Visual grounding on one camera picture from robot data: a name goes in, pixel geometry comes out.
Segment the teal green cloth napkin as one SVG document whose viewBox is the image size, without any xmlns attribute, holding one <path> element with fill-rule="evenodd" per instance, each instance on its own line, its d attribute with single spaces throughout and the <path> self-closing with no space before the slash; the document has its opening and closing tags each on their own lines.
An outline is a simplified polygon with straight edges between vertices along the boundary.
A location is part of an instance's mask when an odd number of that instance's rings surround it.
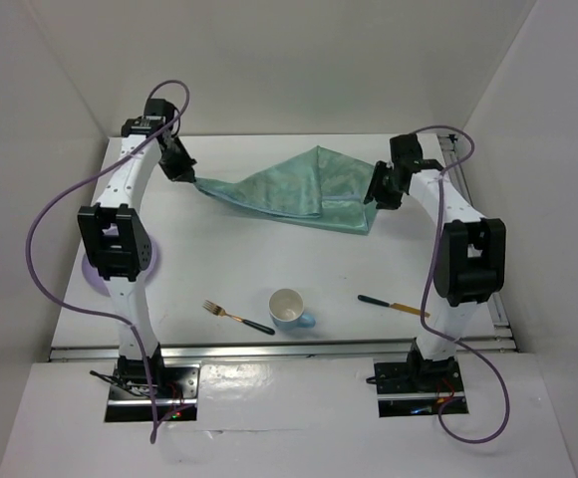
<svg viewBox="0 0 578 478">
<path fill-rule="evenodd" d="M 238 182 L 197 178 L 201 193 L 280 222 L 367 235 L 377 208 L 364 202 L 374 168 L 322 146 Z"/>
</svg>

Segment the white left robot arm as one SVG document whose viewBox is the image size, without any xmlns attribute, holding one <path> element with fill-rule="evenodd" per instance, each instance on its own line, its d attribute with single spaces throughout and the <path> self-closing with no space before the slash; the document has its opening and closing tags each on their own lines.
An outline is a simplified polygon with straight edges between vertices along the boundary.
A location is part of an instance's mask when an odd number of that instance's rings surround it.
<svg viewBox="0 0 578 478">
<path fill-rule="evenodd" d="M 77 216 L 89 263 L 104 281 L 115 313 L 130 322 L 119 331 L 119 374 L 145 397 L 165 389 L 167 374 L 148 313 L 145 281 L 153 247 L 140 219 L 141 205 L 156 166 L 172 182 L 195 181 L 196 161 L 169 128 L 148 139 L 163 126 L 165 118 L 157 116 L 126 121 L 122 156 L 129 160 Z"/>
</svg>

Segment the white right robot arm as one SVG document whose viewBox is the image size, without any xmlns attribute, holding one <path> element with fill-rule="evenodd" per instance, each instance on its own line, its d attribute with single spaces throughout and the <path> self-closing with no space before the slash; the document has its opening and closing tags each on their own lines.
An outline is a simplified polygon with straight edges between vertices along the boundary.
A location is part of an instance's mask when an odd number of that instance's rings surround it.
<svg viewBox="0 0 578 478">
<path fill-rule="evenodd" d="M 462 338 L 482 303 L 504 282 L 506 228 L 474 209 L 435 160 L 376 163 L 367 203 L 396 210 L 405 195 L 412 197 L 435 224 L 432 259 L 421 308 L 430 290 L 442 298 L 438 311 L 421 319 L 413 360 L 405 378 L 416 390 L 429 389 L 439 378 L 439 364 L 454 358 Z"/>
</svg>

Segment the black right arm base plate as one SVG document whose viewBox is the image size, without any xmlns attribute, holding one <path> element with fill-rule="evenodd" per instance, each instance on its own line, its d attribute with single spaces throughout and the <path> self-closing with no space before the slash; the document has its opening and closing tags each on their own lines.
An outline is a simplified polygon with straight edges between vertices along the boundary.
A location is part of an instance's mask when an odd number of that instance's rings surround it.
<svg viewBox="0 0 578 478">
<path fill-rule="evenodd" d="M 374 372 L 365 379 L 377 394 L 381 418 L 468 414 L 464 385 L 458 364 L 425 376 L 413 376 L 404 362 L 375 362 Z"/>
</svg>

